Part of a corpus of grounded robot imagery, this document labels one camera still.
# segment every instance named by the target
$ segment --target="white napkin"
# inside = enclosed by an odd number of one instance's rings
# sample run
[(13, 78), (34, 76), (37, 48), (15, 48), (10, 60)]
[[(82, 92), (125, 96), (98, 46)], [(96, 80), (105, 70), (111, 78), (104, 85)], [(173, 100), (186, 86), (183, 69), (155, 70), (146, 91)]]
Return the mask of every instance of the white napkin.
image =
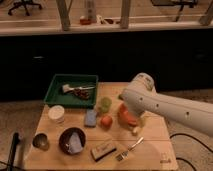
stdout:
[(74, 132), (69, 139), (69, 153), (76, 154), (83, 150), (78, 133)]

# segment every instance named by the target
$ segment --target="dark bowl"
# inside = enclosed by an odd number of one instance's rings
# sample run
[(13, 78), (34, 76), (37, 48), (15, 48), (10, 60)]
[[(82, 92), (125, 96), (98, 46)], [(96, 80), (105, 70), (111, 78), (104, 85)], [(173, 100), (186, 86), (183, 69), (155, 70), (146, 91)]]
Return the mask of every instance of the dark bowl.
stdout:
[(59, 138), (59, 147), (64, 153), (69, 155), (71, 155), (71, 153), (69, 152), (69, 146), (68, 146), (69, 139), (74, 132), (78, 134), (82, 147), (84, 147), (86, 142), (86, 136), (80, 128), (72, 127), (72, 128), (66, 129)]

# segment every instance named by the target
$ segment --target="green tray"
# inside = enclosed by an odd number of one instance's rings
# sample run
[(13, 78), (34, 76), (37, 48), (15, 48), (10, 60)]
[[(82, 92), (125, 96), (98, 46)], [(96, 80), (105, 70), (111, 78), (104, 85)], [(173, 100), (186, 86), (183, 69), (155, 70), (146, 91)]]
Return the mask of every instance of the green tray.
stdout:
[[(70, 84), (73, 87), (92, 85), (95, 88), (88, 90), (90, 94), (88, 100), (82, 100), (72, 93), (64, 94), (62, 92), (64, 84)], [(44, 103), (48, 106), (62, 105), (69, 108), (93, 108), (96, 104), (97, 86), (97, 75), (55, 74), (44, 98)]]

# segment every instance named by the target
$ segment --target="floor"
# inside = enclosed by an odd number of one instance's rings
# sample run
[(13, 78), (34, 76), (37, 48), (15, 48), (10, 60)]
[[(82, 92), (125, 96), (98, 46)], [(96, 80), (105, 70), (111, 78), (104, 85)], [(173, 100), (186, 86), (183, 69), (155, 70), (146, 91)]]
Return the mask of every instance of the floor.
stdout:
[[(35, 0), (41, 3), (43, 9), (29, 7), (30, 16), (25, 15), (23, 7), (8, 15), (14, 0), (4, 0), (0, 4), (0, 28), (29, 28), (29, 27), (60, 27), (60, 17), (56, 0)], [(211, 0), (199, 0), (194, 8), (185, 7), (179, 21), (198, 21), (210, 5)], [(96, 0), (96, 12), (103, 18), (120, 20), (122, 0)], [(130, 23), (172, 22), (179, 10), (179, 6), (159, 7), (153, 6), (150, 0), (132, 0)], [(79, 19), (84, 15), (84, 0), (73, 1), (69, 13), (72, 26), (79, 26)]]
[[(213, 103), (213, 89), (162, 93)], [(7, 162), (12, 135), (14, 132), (18, 132), (21, 143), (17, 149), (15, 164), (21, 166), (36, 131), (43, 105), (42, 100), (0, 103), (0, 161)], [(213, 138), (171, 120), (166, 120), (166, 123), (170, 135), (174, 133), (188, 133), (200, 139), (213, 149)], [(212, 170), (213, 154), (207, 151), (199, 143), (184, 136), (176, 136), (171, 141), (176, 157), (187, 159), (197, 168), (197, 170)], [(178, 165), (178, 171), (192, 170), (190, 166), (183, 161), (178, 161)]]

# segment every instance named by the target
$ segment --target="white cup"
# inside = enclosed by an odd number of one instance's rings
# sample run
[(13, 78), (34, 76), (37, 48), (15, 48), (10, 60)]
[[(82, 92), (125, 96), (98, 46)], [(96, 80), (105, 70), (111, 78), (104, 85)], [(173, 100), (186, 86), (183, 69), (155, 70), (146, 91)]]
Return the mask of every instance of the white cup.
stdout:
[(64, 121), (64, 107), (61, 105), (55, 105), (49, 109), (48, 116), (49, 118), (56, 122), (62, 123)]

